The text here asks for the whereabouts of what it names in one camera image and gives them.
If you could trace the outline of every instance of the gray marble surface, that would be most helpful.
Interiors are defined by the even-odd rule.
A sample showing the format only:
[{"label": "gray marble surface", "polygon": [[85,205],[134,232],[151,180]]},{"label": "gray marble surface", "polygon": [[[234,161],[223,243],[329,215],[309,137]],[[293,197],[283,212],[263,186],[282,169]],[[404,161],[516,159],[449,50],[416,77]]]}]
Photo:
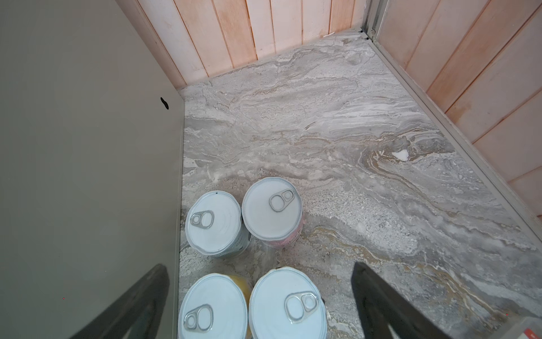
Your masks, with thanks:
[{"label": "gray marble surface", "polygon": [[205,274],[255,283],[288,265],[319,288],[328,338],[361,338],[350,276],[364,261],[453,338],[542,317],[541,253],[357,33],[180,93],[183,222],[205,192],[241,203],[266,176],[297,187],[308,221],[291,247],[254,239],[228,260],[190,248],[183,224],[180,301]]}]

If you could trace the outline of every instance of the white can lid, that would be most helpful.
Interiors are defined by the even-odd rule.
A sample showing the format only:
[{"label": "white can lid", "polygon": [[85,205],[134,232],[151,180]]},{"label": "white can lid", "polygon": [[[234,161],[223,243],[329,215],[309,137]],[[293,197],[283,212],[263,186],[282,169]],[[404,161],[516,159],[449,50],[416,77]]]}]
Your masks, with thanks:
[{"label": "white can lid", "polygon": [[320,292],[291,267],[269,271],[250,295],[249,324],[255,338],[324,339],[326,309]]},{"label": "white can lid", "polygon": [[179,310],[182,339],[233,338],[247,335],[247,302],[234,281],[223,274],[207,274],[190,287]]},{"label": "white can lid", "polygon": [[241,207],[228,192],[205,193],[188,211],[185,230],[190,246],[205,255],[218,254],[241,230]]},{"label": "white can lid", "polygon": [[269,177],[254,183],[243,199],[243,220],[258,239],[287,238],[299,225],[303,203],[295,187],[283,178]]}]

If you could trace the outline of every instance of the metal pull ring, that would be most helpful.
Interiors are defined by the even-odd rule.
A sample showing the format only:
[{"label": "metal pull ring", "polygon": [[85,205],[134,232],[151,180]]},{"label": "metal pull ring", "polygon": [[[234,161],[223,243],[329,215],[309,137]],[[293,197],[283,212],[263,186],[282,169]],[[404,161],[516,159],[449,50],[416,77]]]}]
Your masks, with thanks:
[{"label": "metal pull ring", "polygon": [[311,291],[288,295],[284,300],[286,316],[292,324],[299,324],[316,311],[318,299],[318,296]]},{"label": "metal pull ring", "polygon": [[[211,222],[208,225],[203,225],[203,216],[205,214],[211,215]],[[212,212],[212,210],[204,210],[202,212],[195,212],[190,217],[190,223],[196,227],[207,229],[211,227],[212,222],[215,221],[215,213]]]},{"label": "metal pull ring", "polygon": [[[199,313],[202,310],[207,310],[208,314],[203,316]],[[187,331],[205,333],[212,327],[212,307],[209,304],[201,305],[184,316],[183,326]]]},{"label": "metal pull ring", "polygon": [[269,205],[275,212],[282,212],[292,201],[294,201],[295,193],[292,189],[285,189],[273,194],[269,198]]}]

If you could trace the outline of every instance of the black oval hole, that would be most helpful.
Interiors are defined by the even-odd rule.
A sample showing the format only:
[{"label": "black oval hole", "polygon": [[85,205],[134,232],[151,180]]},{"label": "black oval hole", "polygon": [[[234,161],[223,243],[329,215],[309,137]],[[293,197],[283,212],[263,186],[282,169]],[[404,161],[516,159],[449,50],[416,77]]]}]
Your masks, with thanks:
[{"label": "black oval hole", "polygon": [[166,109],[169,110],[169,106],[167,105],[166,100],[164,100],[164,98],[162,98],[162,97],[160,97],[160,100],[162,100],[162,104],[164,104],[164,106],[166,106]]}]

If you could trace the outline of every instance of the pink wood panel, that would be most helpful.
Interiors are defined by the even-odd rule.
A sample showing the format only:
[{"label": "pink wood panel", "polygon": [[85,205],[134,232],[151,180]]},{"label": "pink wood panel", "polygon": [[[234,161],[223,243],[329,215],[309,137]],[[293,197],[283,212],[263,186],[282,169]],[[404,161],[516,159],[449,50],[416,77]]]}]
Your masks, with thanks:
[{"label": "pink wood panel", "polygon": [[352,27],[354,0],[332,0],[330,33],[337,33]]},{"label": "pink wood panel", "polygon": [[535,215],[542,214],[542,167],[510,181],[508,184]]},{"label": "pink wood panel", "polygon": [[301,45],[301,0],[271,0],[277,53]]},{"label": "pink wood panel", "polygon": [[233,68],[211,0],[175,0],[181,18],[209,76]]},{"label": "pink wood panel", "polygon": [[256,61],[256,49],[244,0],[213,0],[213,2],[234,67]]},{"label": "pink wood panel", "polygon": [[510,181],[542,166],[542,92],[474,143],[485,159]]},{"label": "pink wood panel", "polygon": [[330,30],[331,0],[302,0],[303,43],[327,35]]},{"label": "pink wood panel", "polygon": [[352,14],[352,28],[361,29],[363,13],[365,11],[366,0],[356,0],[354,2],[354,13]]},{"label": "pink wood panel", "polygon": [[246,0],[246,4],[258,59],[275,54],[270,0]]},{"label": "pink wood panel", "polygon": [[173,86],[177,89],[186,86],[186,82],[184,82],[177,66],[175,66],[139,2],[137,0],[117,0],[117,4],[134,26],[145,45],[147,45],[152,56],[154,56]]},{"label": "pink wood panel", "polygon": [[187,84],[207,78],[173,0],[139,0],[160,40]]},{"label": "pink wood panel", "polygon": [[471,142],[542,87],[541,34],[542,9],[539,9],[448,110],[450,120]]},{"label": "pink wood panel", "polygon": [[438,0],[389,0],[378,40],[403,69],[437,5]]},{"label": "pink wood panel", "polygon": [[441,0],[406,72],[427,91],[489,0]]},{"label": "pink wood panel", "polygon": [[491,0],[427,94],[447,111],[533,14],[542,0]]}]

